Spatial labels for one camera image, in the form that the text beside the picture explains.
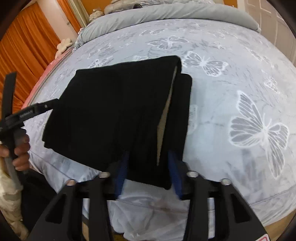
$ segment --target wooden furniture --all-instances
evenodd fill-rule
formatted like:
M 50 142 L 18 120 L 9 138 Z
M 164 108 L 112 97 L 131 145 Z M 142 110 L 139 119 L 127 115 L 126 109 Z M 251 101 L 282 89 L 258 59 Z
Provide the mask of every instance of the wooden furniture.
M 224 4 L 237 8 L 237 0 L 224 0 Z

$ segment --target white butterfly print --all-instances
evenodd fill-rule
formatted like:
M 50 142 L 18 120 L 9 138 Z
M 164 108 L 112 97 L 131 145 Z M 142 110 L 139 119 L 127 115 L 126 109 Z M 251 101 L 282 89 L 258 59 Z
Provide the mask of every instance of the white butterfly print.
M 200 45 L 203 46 L 204 49 L 206 49 L 209 46 L 209 42 L 202 39 L 202 41 L 200 42 Z
M 156 34 L 161 33 L 161 32 L 164 31 L 164 30 L 165 30 L 164 28 L 163 28 L 163 29 L 154 30 L 154 31 L 152 31 L 152 30 L 150 30 L 150 29 L 147 29 L 147 30 L 145 30 L 144 32 L 140 33 L 140 36 L 144 36 L 144 35 L 146 35 L 146 34 L 156 35 Z
M 221 31 L 219 31 L 220 34 L 223 34 L 223 35 L 229 35 L 229 36 L 232 36 L 232 37 L 235 37 L 236 39 L 238 39 L 237 36 L 235 36 L 234 34 L 231 34 L 227 31 L 225 31 L 224 29 L 222 29 Z
M 103 48 L 100 48 L 100 49 L 97 49 L 97 50 L 94 50 L 94 51 L 91 51 L 89 53 L 89 56 L 87 57 L 87 59 L 90 59 L 94 54 L 96 54 L 97 52 L 101 52 L 101 51 L 106 51 L 108 50 L 109 48 L 111 47 L 111 43 L 105 45 Z
M 228 66 L 227 62 L 222 61 L 209 61 L 205 60 L 205 57 L 201 58 L 197 53 L 189 51 L 185 58 L 182 59 L 182 64 L 186 68 L 202 67 L 204 72 L 213 77 L 218 77 L 222 74 L 222 71 Z
M 248 41 L 242 40 L 242 39 L 238 39 L 238 41 L 244 45 L 244 46 L 250 46 L 250 43 Z
M 216 38 L 225 39 L 225 34 L 219 32 L 208 32 L 208 34 L 213 35 Z
M 223 46 L 223 45 L 221 45 L 220 42 L 213 42 L 212 47 L 217 48 L 217 49 L 221 49 L 221 50 L 225 50 L 226 49 L 226 47 Z
M 168 38 L 160 38 L 158 40 L 151 41 L 148 44 L 159 49 L 170 49 L 174 43 L 188 43 L 188 40 L 173 35 Z
M 254 50 L 251 50 L 251 49 L 249 49 L 249 48 L 247 48 L 247 47 L 245 47 L 258 61 L 262 61 L 262 57 L 259 55 L 259 54 L 257 54 Z
M 112 59 L 113 56 L 109 56 L 105 59 L 96 59 L 95 61 L 93 61 L 91 63 L 91 65 L 89 66 L 89 68 L 96 68 L 96 67 L 102 67 L 102 66 L 105 66 L 106 64 L 110 63 L 113 59 Z
M 122 34 L 122 35 L 119 35 L 117 36 L 117 39 L 120 39 L 120 40 L 128 40 L 129 38 L 135 36 L 136 33 L 125 33 L 125 34 Z
M 249 36 L 246 35 L 246 34 L 243 33 L 243 32 L 238 33 L 238 35 L 240 35 L 240 36 L 242 36 L 242 37 L 244 37 L 244 38 L 246 38 L 246 39 L 249 39 Z
M 127 43 L 125 43 L 126 46 L 129 46 L 130 44 L 134 43 L 135 41 L 128 41 Z
M 200 27 L 203 27 L 204 24 L 202 24 L 201 26 L 198 24 L 198 23 L 195 23 L 195 22 L 189 22 L 189 23 L 186 23 L 182 29 L 185 30 L 185 29 L 189 29 L 189 30 L 198 30 Z
M 280 94 L 280 92 L 277 88 L 277 82 L 274 80 L 274 78 L 271 76 L 268 76 L 268 74 L 265 71 L 263 71 L 263 70 L 261 70 L 261 71 L 265 76 L 264 77 L 264 79 L 265 79 L 264 85 L 267 86 L 268 88 L 272 89 L 277 94 Z
M 165 26 L 171 26 L 173 25 L 174 23 L 165 23 Z
M 237 147 L 250 148 L 258 144 L 265 150 L 269 168 L 277 179 L 283 171 L 285 158 L 283 150 L 287 148 L 289 129 L 282 123 L 268 125 L 250 97 L 238 91 L 236 108 L 243 117 L 234 117 L 230 121 L 229 142 Z
M 272 69 L 275 68 L 275 66 L 270 62 L 270 60 L 269 60 L 266 56 L 263 56 L 263 60 L 264 60 L 266 63 L 270 64 L 270 66 L 271 66 Z
M 140 60 L 145 60 L 148 59 L 147 56 L 139 56 L 139 55 L 134 55 L 132 61 L 140 61 Z
M 191 135 L 197 128 L 197 105 L 191 104 L 189 106 L 189 118 L 187 135 Z

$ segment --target black towel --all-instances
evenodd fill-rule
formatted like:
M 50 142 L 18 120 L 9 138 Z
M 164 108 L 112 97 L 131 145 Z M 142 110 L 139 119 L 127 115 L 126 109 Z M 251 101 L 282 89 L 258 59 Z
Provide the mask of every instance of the black towel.
M 167 150 L 182 159 L 191 84 L 177 56 L 77 70 L 44 146 L 100 171 L 129 151 L 128 179 L 168 189 Z

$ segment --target screw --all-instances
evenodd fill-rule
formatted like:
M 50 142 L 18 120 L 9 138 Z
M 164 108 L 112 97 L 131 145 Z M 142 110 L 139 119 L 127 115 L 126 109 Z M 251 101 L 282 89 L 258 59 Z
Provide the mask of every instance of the screw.
M 67 186 L 74 186 L 76 184 L 76 181 L 74 179 L 69 179 L 67 182 L 66 182 L 66 185 Z
M 187 172 L 188 177 L 198 177 L 198 172 L 195 171 L 189 171 Z
M 231 184 L 231 180 L 227 179 L 227 178 L 224 178 L 222 179 L 221 181 L 221 184 L 224 185 L 224 186 L 228 186 Z
M 100 173 L 99 173 L 99 177 L 100 177 L 100 178 L 107 178 L 107 177 L 110 177 L 110 173 L 108 173 L 108 172 L 100 172 Z

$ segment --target hand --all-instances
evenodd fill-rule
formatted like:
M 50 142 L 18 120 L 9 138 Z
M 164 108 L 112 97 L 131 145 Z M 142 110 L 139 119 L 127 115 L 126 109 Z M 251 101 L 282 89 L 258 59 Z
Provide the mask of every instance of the hand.
M 30 168 L 29 153 L 30 144 L 29 136 L 25 135 L 22 140 L 22 144 L 15 148 L 15 154 L 18 158 L 14 159 L 12 164 L 17 171 L 25 171 Z M 0 157 L 9 157 L 9 150 L 6 146 L 0 145 Z

